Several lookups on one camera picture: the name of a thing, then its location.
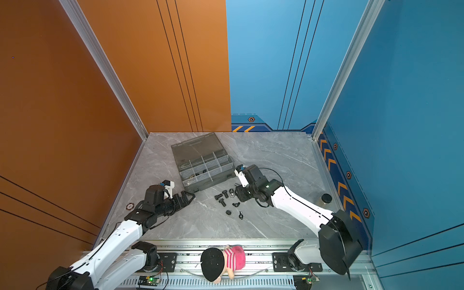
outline black hat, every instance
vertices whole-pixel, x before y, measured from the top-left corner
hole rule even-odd
[[[224,270],[224,254],[218,248],[208,248],[201,254],[201,271],[203,276],[213,282]]]

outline plush doll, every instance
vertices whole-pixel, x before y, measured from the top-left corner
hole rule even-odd
[[[227,245],[223,251],[218,248],[208,248],[201,254],[200,261],[205,278],[218,284],[226,271],[229,278],[233,279],[233,272],[245,267],[245,252],[241,246],[231,248]]]

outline small jar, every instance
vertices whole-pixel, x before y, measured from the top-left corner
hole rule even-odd
[[[320,199],[317,200],[316,205],[318,207],[326,208],[326,206],[332,202],[332,196],[328,193],[324,193]]]

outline pink fabric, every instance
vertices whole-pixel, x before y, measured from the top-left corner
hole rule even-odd
[[[233,248],[225,249],[224,252],[227,255],[226,267],[232,269],[232,271],[240,270],[245,267],[245,252],[241,246],[235,246]]]

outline mounting screw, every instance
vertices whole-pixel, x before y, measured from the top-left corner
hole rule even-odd
[[[365,208],[362,213],[364,214],[364,217],[365,218],[369,218],[371,216],[371,213],[369,212],[369,210],[367,208]]]

